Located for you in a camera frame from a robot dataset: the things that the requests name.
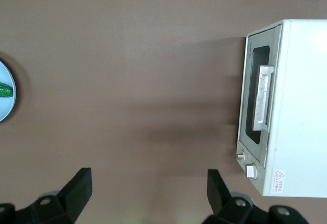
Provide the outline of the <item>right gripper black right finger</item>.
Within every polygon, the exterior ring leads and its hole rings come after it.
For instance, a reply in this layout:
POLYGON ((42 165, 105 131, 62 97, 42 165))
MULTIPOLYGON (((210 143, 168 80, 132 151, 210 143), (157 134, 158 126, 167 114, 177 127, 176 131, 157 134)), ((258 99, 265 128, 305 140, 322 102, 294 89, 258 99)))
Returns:
POLYGON ((294 208, 273 205, 269 211, 260 209, 245 194, 231 193, 216 169, 207 172, 207 198, 213 214, 204 223, 306 223, 294 208))

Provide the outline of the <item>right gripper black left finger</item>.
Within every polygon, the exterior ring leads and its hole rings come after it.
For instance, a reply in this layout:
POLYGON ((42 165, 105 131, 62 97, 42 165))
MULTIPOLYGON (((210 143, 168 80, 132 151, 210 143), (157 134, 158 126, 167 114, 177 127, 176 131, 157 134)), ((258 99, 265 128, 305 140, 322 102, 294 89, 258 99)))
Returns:
POLYGON ((1 223, 75 223, 92 196, 92 171, 80 169, 59 191, 16 210, 1 203, 1 223))

